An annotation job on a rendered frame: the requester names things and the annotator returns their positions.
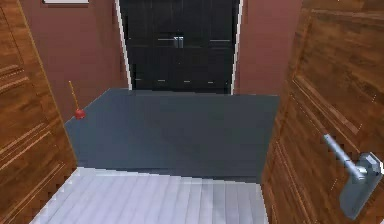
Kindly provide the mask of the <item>brown wooden panel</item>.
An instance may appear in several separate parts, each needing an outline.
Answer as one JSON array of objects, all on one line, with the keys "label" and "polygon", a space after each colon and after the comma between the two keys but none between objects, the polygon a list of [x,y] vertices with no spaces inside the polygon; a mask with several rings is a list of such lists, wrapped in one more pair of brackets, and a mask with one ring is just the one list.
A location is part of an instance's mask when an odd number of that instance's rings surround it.
[{"label": "brown wooden panel", "polygon": [[77,162],[19,0],[0,0],[0,224],[29,224]]}]

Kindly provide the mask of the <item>brown wooden room door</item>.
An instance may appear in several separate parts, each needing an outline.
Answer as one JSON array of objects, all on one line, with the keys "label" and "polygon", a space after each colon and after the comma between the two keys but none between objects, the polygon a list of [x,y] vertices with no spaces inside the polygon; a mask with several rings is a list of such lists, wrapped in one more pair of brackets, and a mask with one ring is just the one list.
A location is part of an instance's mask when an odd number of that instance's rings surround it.
[{"label": "brown wooden room door", "polygon": [[349,174],[325,134],[384,163],[384,0],[302,0],[261,177],[268,224],[384,224],[384,177],[344,215]]}]

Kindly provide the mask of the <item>white framed wall picture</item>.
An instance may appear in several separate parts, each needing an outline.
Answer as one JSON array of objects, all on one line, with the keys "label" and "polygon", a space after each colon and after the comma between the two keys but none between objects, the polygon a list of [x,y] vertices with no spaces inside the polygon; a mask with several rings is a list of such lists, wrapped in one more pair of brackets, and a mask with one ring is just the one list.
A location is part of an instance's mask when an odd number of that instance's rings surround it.
[{"label": "white framed wall picture", "polygon": [[44,4],[89,4],[90,0],[42,0]]}]

